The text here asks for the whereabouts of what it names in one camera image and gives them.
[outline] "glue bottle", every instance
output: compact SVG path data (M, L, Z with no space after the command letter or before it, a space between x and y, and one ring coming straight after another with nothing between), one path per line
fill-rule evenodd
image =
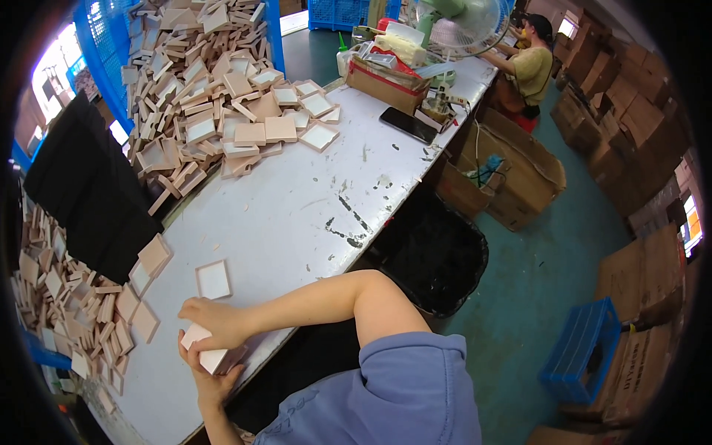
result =
M344 44L344 38L339 32L339 52L336 53L336 66L339 68L339 75L341 77L346 77L349 71L349 62L351 61L351 54L353 51L349 51L349 48Z

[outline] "green floor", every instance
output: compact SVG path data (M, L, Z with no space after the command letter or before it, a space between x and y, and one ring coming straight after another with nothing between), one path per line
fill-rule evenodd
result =
M312 78L325 85L338 76L336 33L300 31L283 44L290 80ZM308 58L301 52L305 47ZM551 85L533 136L563 163L567 189L515 234L489 215L476 219L489 244L489 264L445 332L467 338L467 370L485 445L524 444L535 425L557 421L556 404L536 375L569 308L593 299L599 260L629 240L613 206L549 116L559 94Z
M344 42L351 33L342 32ZM339 33L325 29L307 29L282 38L286 77L290 82L314 80L320 86L339 77L336 53L339 51Z

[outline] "white table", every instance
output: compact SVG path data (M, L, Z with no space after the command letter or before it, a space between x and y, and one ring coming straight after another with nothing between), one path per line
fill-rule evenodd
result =
M456 72L451 92L474 107L496 71L472 57L458 62ZM178 329L189 325L177 313L197 294L194 269L226 259L234 293L226 302L238 307L345 272L458 130L452 125L433 147L425 147L379 122L385 103L345 85L328 98L341 104L341 136L324 153L289 144L248 176L216 177L165 231L174 257L144 296L161 324L150 345L133 333L137 347L130 353L123 396L110 390L123 428L130 424L145 443L180 444L202 424L191 372L177 352ZM465 110L456 111L464 122ZM248 342L240 383L290 332ZM112 435L126 437L121 431Z

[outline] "smartphone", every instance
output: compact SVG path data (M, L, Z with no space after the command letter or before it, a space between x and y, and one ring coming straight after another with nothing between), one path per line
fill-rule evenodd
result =
M433 142L435 136L438 134L437 130L430 125L427 125L425 122L422 122L415 117L408 116L404 112L398 111L393 107L385 110L378 119L393 128L420 139L428 145Z

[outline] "person's arm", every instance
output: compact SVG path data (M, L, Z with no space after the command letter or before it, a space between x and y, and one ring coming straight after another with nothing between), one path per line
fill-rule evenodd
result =
M205 431L212 445L245 445L237 434L237 430L225 415L223 401L232 391L237 382L237 377L245 369L243 365L233 367L227 375L210 375L200 365L197 350L191 347L186 350L181 340L185 332L178 332L178 353L190 366L198 390L198 409L205 423Z
M495 68L502 70L506 74L515 75L514 63L512 61L506 61L505 59L498 57L493 51L487 50L482 54L478 55L479 58L483 58L488 61Z
M515 37L517 38L517 40L519 40L519 41L524 41L524 40L527 39L527 38L524 36L524 34L522 34L522 32L519 31L519 29L516 28L515 26L510 25L510 26L509 26L509 31L512 31L512 34L514 34L514 36L515 36Z
M502 51L505 53L507 56L514 56L515 54L519 54L520 49L519 48L514 48L513 46L509 45L504 45L503 43L497 43L495 46L498 50Z
M222 405L200 408L211 445L245 445Z
M247 309L206 298L183 303L187 318L212 334L194 343L198 351L234 348L259 333L356 318L359 344L408 332L431 332L418 310L379 271L355 271L325 278Z

